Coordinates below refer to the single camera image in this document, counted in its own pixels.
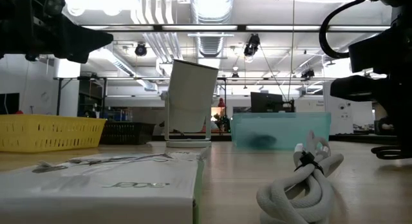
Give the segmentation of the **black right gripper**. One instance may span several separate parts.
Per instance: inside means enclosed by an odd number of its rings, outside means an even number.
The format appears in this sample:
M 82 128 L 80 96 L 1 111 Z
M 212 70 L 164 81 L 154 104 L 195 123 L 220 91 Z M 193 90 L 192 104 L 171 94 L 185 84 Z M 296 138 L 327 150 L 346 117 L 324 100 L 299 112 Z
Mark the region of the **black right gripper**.
M 349 54 L 354 72 L 372 69 L 376 74 L 385 74 L 386 78 L 354 75 L 336 79 L 331 83 L 330 95 L 356 102 L 376 100 L 389 104 L 386 111 L 394 126 L 401 153 L 411 153 L 410 105 L 404 105 L 398 99 L 403 83 L 407 82 L 403 71 L 411 69 L 411 29 L 391 27 L 352 44 Z

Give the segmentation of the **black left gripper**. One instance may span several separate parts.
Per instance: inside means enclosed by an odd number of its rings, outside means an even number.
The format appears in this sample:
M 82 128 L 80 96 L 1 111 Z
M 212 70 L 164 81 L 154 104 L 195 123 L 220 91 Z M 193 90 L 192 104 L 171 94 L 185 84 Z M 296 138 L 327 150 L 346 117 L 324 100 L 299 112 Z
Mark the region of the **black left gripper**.
M 89 54 L 112 43 L 110 33 L 71 22 L 65 0 L 1 0 L 1 57 L 23 54 L 28 61 L 53 54 L 85 64 Z

